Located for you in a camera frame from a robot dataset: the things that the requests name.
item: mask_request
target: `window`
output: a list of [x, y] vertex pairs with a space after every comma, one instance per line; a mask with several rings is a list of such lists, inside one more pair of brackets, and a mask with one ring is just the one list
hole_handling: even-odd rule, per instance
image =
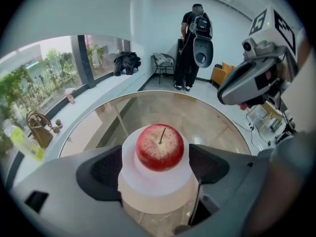
[[85, 35], [89, 64], [94, 78], [114, 70], [114, 60], [123, 51], [123, 40], [100, 35]]
[[[65, 97], [65, 89], [80, 85], [70, 36], [19, 48], [0, 59], [0, 122], [11, 118], [27, 131], [29, 111], [45, 113]], [[10, 147], [0, 127], [0, 152]]]

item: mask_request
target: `yellow object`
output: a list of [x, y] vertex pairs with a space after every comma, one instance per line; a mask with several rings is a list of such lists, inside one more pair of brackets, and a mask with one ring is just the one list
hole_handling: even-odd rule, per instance
[[280, 111], [277, 111], [277, 109], [268, 104], [267, 102], [265, 102], [263, 105], [261, 105], [263, 109], [266, 110], [266, 112], [268, 113], [268, 115], [273, 118], [273, 119], [277, 119], [277, 120], [282, 120], [283, 119], [283, 115]]
[[28, 138], [21, 128], [12, 125], [10, 131], [10, 139], [14, 146], [23, 154], [30, 155], [38, 161], [43, 161], [44, 150], [36, 145], [30, 138]]
[[230, 66], [226, 64], [225, 62], [222, 62], [222, 68], [213, 68], [211, 80], [217, 83], [218, 85], [221, 85], [223, 81], [226, 79], [226, 77], [230, 74], [231, 71], [235, 66]]

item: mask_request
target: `apple stem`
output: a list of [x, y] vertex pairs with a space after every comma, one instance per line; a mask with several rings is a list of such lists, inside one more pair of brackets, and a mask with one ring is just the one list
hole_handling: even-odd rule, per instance
[[162, 137], [163, 137], [163, 134], [164, 132], [166, 131], [166, 127], [164, 128], [163, 132], [162, 132], [162, 135], [161, 135], [161, 138], [160, 138], [160, 141], [159, 141], [159, 144], [161, 144], [161, 140], [162, 140]]

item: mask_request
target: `red apple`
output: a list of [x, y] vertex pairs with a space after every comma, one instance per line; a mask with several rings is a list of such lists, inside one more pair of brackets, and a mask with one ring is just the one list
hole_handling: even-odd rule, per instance
[[153, 171], [172, 169], [180, 162], [183, 153], [184, 143], [180, 133], [166, 124], [148, 126], [136, 142], [136, 154], [140, 162]]

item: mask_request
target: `person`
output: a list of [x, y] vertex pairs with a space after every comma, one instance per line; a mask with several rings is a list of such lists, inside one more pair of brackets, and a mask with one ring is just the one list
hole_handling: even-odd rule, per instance
[[193, 40], [196, 37], [190, 32], [189, 26], [197, 15], [205, 15], [201, 4], [196, 3], [192, 7], [192, 11], [186, 13], [182, 20], [181, 34], [183, 39], [183, 49], [180, 56], [179, 66], [175, 73], [174, 87], [178, 90], [182, 89], [183, 79], [185, 78], [185, 90], [190, 91], [198, 74], [198, 65], [195, 63], [193, 55]]

